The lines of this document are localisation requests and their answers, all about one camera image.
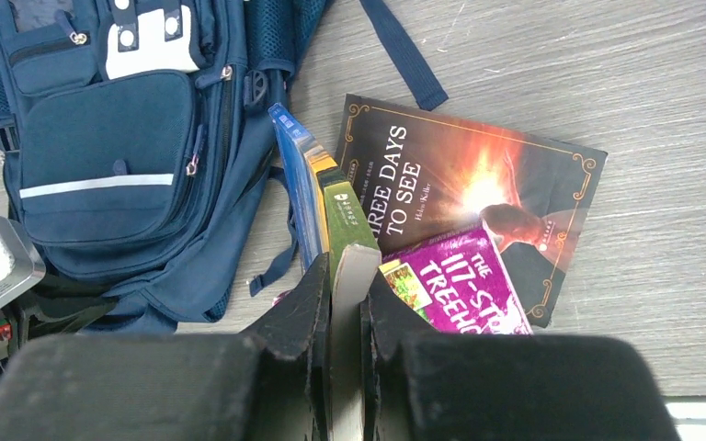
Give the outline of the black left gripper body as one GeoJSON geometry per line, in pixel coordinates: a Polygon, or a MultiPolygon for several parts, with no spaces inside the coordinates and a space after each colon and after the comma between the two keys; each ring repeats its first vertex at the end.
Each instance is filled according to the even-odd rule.
{"type": "Polygon", "coordinates": [[[107,286],[46,276],[0,309],[0,378],[9,358],[28,341],[50,334],[75,334],[109,313],[116,300],[107,286]]]}

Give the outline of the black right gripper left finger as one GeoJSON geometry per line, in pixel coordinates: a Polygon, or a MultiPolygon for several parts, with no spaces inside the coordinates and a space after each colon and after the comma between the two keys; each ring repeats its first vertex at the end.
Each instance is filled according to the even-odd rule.
{"type": "Polygon", "coordinates": [[[329,260],[237,334],[69,335],[0,380],[0,440],[321,440],[329,260]]]}

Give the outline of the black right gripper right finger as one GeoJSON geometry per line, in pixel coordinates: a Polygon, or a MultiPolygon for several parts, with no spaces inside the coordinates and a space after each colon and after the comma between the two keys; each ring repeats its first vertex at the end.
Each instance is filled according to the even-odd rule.
{"type": "Polygon", "coordinates": [[[444,334],[376,276],[361,307],[367,440],[675,440],[629,344],[444,334]]]}

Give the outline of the green cover book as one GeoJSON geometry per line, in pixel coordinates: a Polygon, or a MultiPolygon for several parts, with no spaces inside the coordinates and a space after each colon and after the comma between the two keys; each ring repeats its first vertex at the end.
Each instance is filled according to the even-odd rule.
{"type": "Polygon", "coordinates": [[[445,333],[531,334],[493,235],[482,221],[379,241],[393,293],[445,333]]]}

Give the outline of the Three Days To See book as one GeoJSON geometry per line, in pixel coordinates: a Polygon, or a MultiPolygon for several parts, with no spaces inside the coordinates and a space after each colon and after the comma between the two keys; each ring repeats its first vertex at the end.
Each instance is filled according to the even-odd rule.
{"type": "Polygon", "coordinates": [[[608,155],[375,98],[345,98],[336,161],[384,254],[475,223],[546,328],[608,155]]]}

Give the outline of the Animal Farm book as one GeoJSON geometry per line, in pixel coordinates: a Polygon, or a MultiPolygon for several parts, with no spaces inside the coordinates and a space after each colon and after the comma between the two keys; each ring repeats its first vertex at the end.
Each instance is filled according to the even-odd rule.
{"type": "Polygon", "coordinates": [[[296,216],[302,267],[328,258],[330,284],[324,400],[330,440],[364,437],[359,305],[379,271],[381,250],[363,208],[329,151],[281,104],[269,109],[296,216]]]}

